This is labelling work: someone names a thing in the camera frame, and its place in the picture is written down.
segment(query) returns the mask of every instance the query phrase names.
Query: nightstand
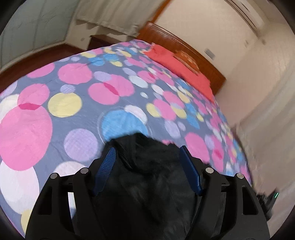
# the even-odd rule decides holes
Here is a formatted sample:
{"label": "nightstand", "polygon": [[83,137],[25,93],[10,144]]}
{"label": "nightstand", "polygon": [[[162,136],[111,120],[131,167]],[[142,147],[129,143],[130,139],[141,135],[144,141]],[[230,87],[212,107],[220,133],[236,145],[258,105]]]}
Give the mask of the nightstand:
{"label": "nightstand", "polygon": [[111,38],[106,35],[91,35],[91,40],[90,40],[87,50],[89,51],[92,49],[107,47],[107,46],[110,46],[113,44],[117,44],[119,42],[120,41],[118,39]]}

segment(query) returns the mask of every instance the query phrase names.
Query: black mount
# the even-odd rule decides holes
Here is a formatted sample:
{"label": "black mount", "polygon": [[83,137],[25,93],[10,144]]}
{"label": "black mount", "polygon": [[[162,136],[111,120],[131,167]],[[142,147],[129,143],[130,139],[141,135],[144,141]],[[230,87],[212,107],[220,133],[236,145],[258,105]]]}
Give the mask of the black mount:
{"label": "black mount", "polygon": [[[181,151],[191,160],[202,190],[200,207],[186,240],[269,240],[264,211],[246,178],[240,173],[234,177],[221,175],[192,157],[186,147],[181,147]],[[50,175],[33,208],[26,239],[107,240],[107,233],[101,229],[93,210],[92,198],[94,176],[108,152],[109,149],[89,168],[82,168],[74,175]],[[74,193],[79,236],[73,229],[68,192]],[[221,194],[226,194],[224,217],[220,233],[215,235]]]}

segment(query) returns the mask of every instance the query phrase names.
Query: headboard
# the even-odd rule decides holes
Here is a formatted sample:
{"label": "headboard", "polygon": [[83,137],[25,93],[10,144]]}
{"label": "headboard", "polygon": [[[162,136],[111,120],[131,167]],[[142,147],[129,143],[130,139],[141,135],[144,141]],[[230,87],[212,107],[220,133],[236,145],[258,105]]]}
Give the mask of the headboard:
{"label": "headboard", "polygon": [[198,53],[198,51],[177,36],[152,22],[148,22],[146,26],[141,29],[137,39],[143,40],[147,43],[161,45],[171,52],[181,50],[189,54],[196,60],[200,71],[210,80],[211,89],[214,95],[217,94],[225,82],[225,77],[206,58]]}

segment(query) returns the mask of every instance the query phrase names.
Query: metal screw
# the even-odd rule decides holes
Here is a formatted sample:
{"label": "metal screw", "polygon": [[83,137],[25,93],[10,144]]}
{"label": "metal screw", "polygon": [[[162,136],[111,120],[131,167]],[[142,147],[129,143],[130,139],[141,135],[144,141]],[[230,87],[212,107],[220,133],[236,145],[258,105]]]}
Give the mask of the metal screw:
{"label": "metal screw", "polygon": [[82,174],[86,174],[86,173],[88,173],[88,168],[82,168],[81,170],[80,170],[80,173],[82,173]]}
{"label": "metal screw", "polygon": [[206,172],[207,173],[213,173],[214,172],[214,169],[213,168],[206,168]]}
{"label": "metal screw", "polygon": [[244,178],[244,175],[243,175],[242,173],[238,173],[238,174],[237,174],[237,177],[238,177],[239,179],[243,179],[243,178]]}
{"label": "metal screw", "polygon": [[52,173],[52,174],[50,175],[50,178],[51,178],[51,179],[56,179],[56,178],[57,178],[57,173]]}

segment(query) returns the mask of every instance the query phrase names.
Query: bedspread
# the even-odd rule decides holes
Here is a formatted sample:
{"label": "bedspread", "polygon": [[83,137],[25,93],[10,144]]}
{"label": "bedspread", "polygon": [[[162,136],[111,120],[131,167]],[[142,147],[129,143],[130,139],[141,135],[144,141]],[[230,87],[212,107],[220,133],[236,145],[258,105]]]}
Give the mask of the bedspread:
{"label": "bedspread", "polygon": [[[227,175],[249,179],[245,156],[217,103],[144,53],[133,40],[50,63],[0,95],[0,205],[25,234],[52,172],[74,174],[106,141],[141,132]],[[75,211],[69,193],[71,213]]]}

